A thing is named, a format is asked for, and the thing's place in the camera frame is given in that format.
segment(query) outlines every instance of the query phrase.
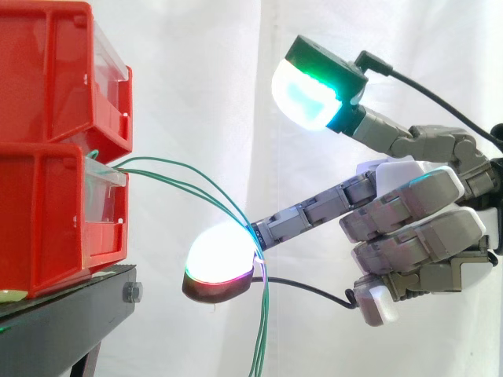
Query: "gray robot finger segment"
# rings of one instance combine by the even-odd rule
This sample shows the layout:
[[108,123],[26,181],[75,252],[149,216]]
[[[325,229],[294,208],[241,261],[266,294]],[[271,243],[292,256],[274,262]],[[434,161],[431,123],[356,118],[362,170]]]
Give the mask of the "gray robot finger segment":
[[476,212],[463,207],[378,240],[360,243],[354,249],[353,258],[367,273],[407,273],[460,253],[484,233]]
[[463,192],[453,170],[442,167],[355,210],[340,220],[340,226],[352,242],[371,240],[434,214]]

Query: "robotic hand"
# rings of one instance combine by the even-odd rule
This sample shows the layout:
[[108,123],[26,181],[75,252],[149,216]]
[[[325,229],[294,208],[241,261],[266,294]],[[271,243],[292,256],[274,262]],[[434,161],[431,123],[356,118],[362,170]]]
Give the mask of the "robotic hand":
[[[305,57],[312,42],[300,38]],[[501,252],[503,170],[474,137],[445,126],[407,130],[354,103],[342,103],[328,128],[390,158],[253,223],[263,250],[345,214],[340,225],[358,243],[352,255],[364,274],[354,296],[371,326],[396,319],[393,302],[461,291],[497,264],[490,250]]]

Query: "red storage drawer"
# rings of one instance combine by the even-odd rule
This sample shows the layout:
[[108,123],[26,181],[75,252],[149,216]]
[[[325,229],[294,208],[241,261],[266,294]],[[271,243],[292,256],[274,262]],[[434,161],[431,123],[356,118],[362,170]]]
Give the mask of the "red storage drawer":
[[124,259],[127,190],[125,174],[77,145],[0,143],[0,301],[9,291],[30,298],[59,289]]
[[131,70],[85,2],[0,1],[0,141],[132,150]]

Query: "white fabric background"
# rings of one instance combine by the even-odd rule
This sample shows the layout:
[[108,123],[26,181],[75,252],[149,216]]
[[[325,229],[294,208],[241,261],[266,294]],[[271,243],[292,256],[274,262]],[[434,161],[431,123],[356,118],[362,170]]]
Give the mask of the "white fabric background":
[[[94,16],[134,71],[134,154],[180,160],[213,177],[251,220],[354,175],[380,156],[342,134],[288,121],[270,79],[297,34],[344,59],[367,49],[476,122],[503,120],[503,3],[495,1],[116,0]],[[404,126],[460,123],[391,78],[370,75],[364,104]],[[496,156],[488,143],[480,148]],[[192,175],[138,163],[181,179]],[[248,375],[259,284],[221,305],[181,292],[191,242],[225,217],[132,177],[127,262],[145,294],[101,347],[97,377]],[[337,221],[267,251],[271,276],[343,295],[359,278]],[[397,304],[398,323],[365,325],[295,288],[271,286],[265,377],[498,375],[501,267],[477,288]]]

